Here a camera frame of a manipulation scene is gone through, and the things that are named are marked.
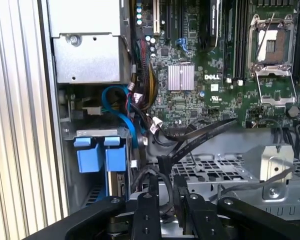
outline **heatsink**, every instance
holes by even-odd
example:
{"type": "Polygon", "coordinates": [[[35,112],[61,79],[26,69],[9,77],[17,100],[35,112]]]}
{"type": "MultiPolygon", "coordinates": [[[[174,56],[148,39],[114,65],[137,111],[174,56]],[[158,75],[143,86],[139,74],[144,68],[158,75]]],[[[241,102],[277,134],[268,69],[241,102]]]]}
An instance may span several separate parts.
{"type": "Polygon", "coordinates": [[[195,65],[178,64],[168,66],[169,91],[193,91],[195,89],[195,65]]]}

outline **capacitor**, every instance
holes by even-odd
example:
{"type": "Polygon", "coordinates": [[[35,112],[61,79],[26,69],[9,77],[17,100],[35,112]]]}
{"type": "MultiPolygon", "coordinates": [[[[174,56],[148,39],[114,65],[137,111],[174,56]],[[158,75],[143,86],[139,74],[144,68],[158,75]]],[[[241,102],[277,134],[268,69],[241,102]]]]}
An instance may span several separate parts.
{"type": "Polygon", "coordinates": [[[200,93],[199,93],[199,96],[200,96],[200,98],[204,98],[205,97],[205,92],[204,91],[201,91],[200,93]]]}
{"type": "Polygon", "coordinates": [[[243,85],[244,85],[244,81],[241,80],[241,79],[239,79],[239,80],[238,80],[238,86],[243,86],[243,85]]]}
{"type": "Polygon", "coordinates": [[[292,106],[286,111],[286,115],[292,119],[296,118],[299,114],[300,114],[300,109],[297,106],[292,106]]]}

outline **expansion slot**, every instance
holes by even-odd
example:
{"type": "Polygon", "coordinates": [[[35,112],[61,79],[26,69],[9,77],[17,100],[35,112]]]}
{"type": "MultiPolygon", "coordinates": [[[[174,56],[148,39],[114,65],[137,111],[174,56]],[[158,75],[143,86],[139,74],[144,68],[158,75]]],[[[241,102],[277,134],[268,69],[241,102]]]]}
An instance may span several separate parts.
{"type": "Polygon", "coordinates": [[[169,0],[166,1],[165,8],[165,39],[169,41],[172,32],[172,6],[169,0]]]}
{"type": "Polygon", "coordinates": [[[236,1],[234,77],[243,80],[247,66],[249,0],[236,1]]]}
{"type": "Polygon", "coordinates": [[[184,37],[184,22],[185,22],[185,6],[184,0],[176,0],[177,9],[177,24],[178,24],[178,39],[184,37]]]}
{"type": "Polygon", "coordinates": [[[153,34],[160,35],[160,0],[153,0],[153,34]]]}

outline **sata cable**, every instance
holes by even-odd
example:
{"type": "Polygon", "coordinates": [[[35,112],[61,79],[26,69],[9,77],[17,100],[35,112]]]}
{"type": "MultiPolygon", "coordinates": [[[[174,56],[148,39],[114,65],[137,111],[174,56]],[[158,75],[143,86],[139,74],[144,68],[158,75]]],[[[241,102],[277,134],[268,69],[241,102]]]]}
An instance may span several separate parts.
{"type": "MultiPolygon", "coordinates": [[[[125,124],[127,125],[128,129],[132,135],[132,145],[134,148],[137,148],[138,147],[138,139],[137,139],[135,126],[126,115],[124,115],[123,113],[121,113],[117,110],[114,110],[111,107],[111,105],[107,99],[107,93],[110,89],[121,89],[122,91],[124,91],[125,95],[128,95],[129,90],[127,89],[126,86],[122,86],[122,85],[109,86],[103,90],[101,100],[102,100],[102,104],[106,110],[108,110],[110,113],[116,115],[117,117],[121,118],[125,122],[125,124]]],[[[131,106],[131,98],[128,98],[128,104],[127,104],[128,111],[130,111],[130,106],[131,106]]]]}
{"type": "Polygon", "coordinates": [[[178,163],[182,158],[184,158],[186,155],[188,155],[190,152],[192,152],[194,149],[196,149],[201,144],[205,143],[206,141],[214,138],[215,136],[222,134],[226,131],[228,131],[230,128],[237,125],[237,119],[231,118],[227,120],[218,121],[216,123],[210,124],[207,127],[200,128],[194,132],[198,132],[201,130],[203,132],[202,135],[198,136],[196,139],[188,143],[186,146],[181,148],[179,151],[177,151],[175,154],[170,156],[170,161],[172,165],[178,163]]]}
{"type": "Polygon", "coordinates": [[[189,132],[185,135],[182,135],[182,136],[171,136],[171,135],[168,135],[166,134],[162,128],[159,128],[160,131],[163,133],[164,137],[168,140],[171,140],[171,141],[174,141],[174,142],[184,142],[186,140],[190,140],[190,139],[193,139],[195,137],[198,137],[200,135],[204,135],[206,134],[208,131],[212,131],[214,130],[215,127],[219,126],[219,125],[223,125],[223,124],[227,124],[227,123],[231,123],[232,121],[234,121],[236,118],[231,118],[231,119],[227,119],[227,120],[221,120],[221,121],[218,121],[217,123],[213,123],[213,124],[210,124],[206,127],[202,127],[202,128],[199,128],[195,131],[192,131],[192,132],[189,132]]]}

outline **metal bracket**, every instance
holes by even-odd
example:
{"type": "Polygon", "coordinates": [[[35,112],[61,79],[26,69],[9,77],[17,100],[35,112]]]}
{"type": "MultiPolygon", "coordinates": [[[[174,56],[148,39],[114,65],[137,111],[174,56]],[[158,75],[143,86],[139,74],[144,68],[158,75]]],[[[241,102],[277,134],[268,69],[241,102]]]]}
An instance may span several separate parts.
{"type": "Polygon", "coordinates": [[[292,78],[292,74],[289,70],[285,68],[278,68],[278,66],[266,66],[261,70],[255,71],[255,78],[258,84],[258,91],[260,96],[261,104],[270,104],[272,106],[277,107],[285,107],[287,103],[294,104],[297,101],[297,93],[294,85],[294,80],[292,78]],[[274,74],[278,77],[288,77],[291,81],[292,85],[292,96],[289,98],[281,98],[280,100],[275,100],[274,98],[268,98],[263,96],[260,87],[260,77],[269,76],[270,74],[274,74]]]}

